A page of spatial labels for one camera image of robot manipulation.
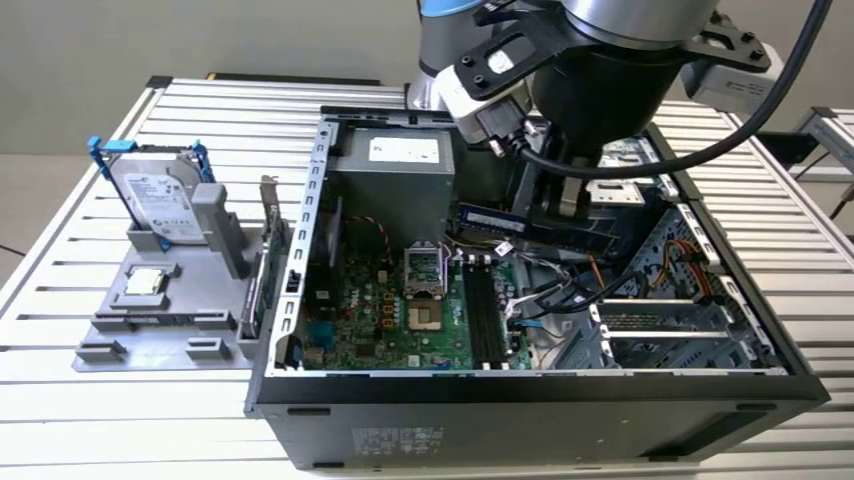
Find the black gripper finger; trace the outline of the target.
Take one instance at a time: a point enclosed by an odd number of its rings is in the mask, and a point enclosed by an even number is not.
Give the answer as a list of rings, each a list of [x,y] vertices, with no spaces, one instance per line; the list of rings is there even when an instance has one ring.
[[[568,178],[533,166],[530,226],[536,235],[570,235],[588,227],[590,193],[586,180]]]

